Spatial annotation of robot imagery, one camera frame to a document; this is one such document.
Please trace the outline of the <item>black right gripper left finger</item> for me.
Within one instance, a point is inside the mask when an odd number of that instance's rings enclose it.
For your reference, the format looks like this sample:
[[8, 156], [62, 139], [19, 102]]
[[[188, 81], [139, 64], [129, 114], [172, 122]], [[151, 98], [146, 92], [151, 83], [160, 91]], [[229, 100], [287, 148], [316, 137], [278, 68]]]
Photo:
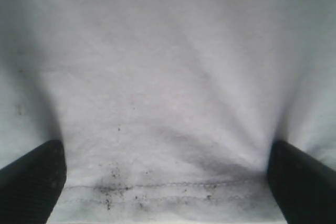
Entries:
[[46, 223], [66, 179], [60, 140], [50, 140], [2, 168], [1, 223]]

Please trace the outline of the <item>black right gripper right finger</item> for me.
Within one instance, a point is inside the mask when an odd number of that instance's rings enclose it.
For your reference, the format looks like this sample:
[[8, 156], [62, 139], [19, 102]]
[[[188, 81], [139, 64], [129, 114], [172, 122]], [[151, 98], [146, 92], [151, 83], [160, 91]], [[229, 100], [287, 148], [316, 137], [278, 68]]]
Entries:
[[287, 223], [335, 223], [335, 171], [307, 153], [275, 141], [267, 182]]

